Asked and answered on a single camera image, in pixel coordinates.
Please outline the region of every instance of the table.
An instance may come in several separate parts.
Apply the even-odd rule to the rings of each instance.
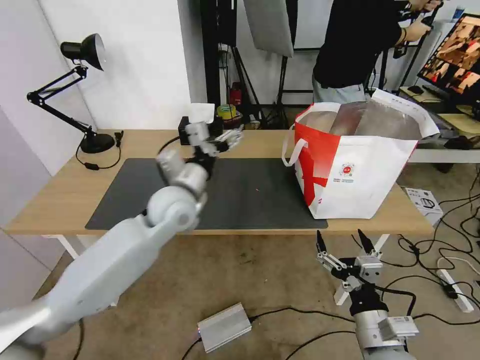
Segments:
[[[104,230],[88,230],[88,222],[100,200],[128,158],[154,158],[159,148],[177,135],[176,130],[127,130],[122,141],[122,157],[117,166],[100,171],[85,169],[75,157],[50,180],[37,196],[12,220],[6,231],[12,235],[42,235],[57,238],[73,258],[98,240]],[[233,150],[221,154],[223,158],[279,158],[287,130],[246,130],[244,139]],[[180,148],[182,156],[189,156],[189,146]],[[291,136],[288,153],[293,148]],[[81,154],[83,161],[107,166],[115,162],[118,149],[101,154]],[[367,235],[380,235],[375,249],[380,250],[389,234],[429,236],[433,228],[420,214],[407,195],[394,185],[376,215],[366,219],[332,219],[324,235],[354,234],[362,229]],[[317,229],[266,230],[195,230],[193,235],[312,235]],[[335,301],[341,305],[348,294],[340,286]]]
[[[422,94],[411,92],[407,86],[400,88],[400,96],[419,104],[438,103],[441,99],[429,91]],[[467,138],[480,135],[480,122],[466,113],[439,113],[442,122],[449,128],[455,129],[460,135]],[[477,164],[480,163],[480,150],[452,150],[452,149],[416,149],[411,156],[411,163],[450,163],[450,164]]]

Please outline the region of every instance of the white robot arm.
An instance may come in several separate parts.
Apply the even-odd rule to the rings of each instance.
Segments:
[[[358,230],[365,255],[337,259],[327,252],[320,231],[317,231],[316,259],[335,278],[342,280],[350,293],[350,314],[355,320],[355,333],[364,360],[416,360],[405,351],[407,339],[419,333],[411,316],[389,317],[389,308],[376,291],[383,264],[380,252]]]
[[[157,163],[169,186],[150,198],[146,213],[115,225],[66,268],[47,295],[0,313],[2,360],[8,354],[36,358],[41,352],[30,351],[35,345],[106,309],[150,268],[171,238],[197,226],[215,157],[238,144],[242,131],[213,140],[205,123],[189,124],[186,131],[195,156],[186,163],[176,151],[159,153]]]

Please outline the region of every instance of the fire extinguisher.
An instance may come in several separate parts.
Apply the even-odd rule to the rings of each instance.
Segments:
[[[240,90],[239,82],[234,82],[231,85],[229,96],[230,96],[229,103],[231,105],[238,106],[242,104],[242,91]]]

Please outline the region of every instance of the lamp base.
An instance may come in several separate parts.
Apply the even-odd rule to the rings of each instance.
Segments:
[[[115,140],[108,134],[87,134],[80,143],[80,149],[86,154],[98,154],[115,145]]]

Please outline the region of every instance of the table leg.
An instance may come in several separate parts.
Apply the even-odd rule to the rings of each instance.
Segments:
[[[385,245],[387,242],[387,239],[389,238],[390,234],[383,234],[381,235],[375,245],[373,246],[376,251],[382,250],[382,247]],[[335,294],[333,295],[333,300],[335,301],[335,304],[337,306],[343,305],[345,300],[349,297],[349,293],[345,291],[344,283],[342,282],[339,287],[336,288]]]
[[[98,236],[91,235],[43,235],[43,237],[46,239],[58,239],[73,259],[78,258],[85,249],[92,246],[92,244],[99,239]]]

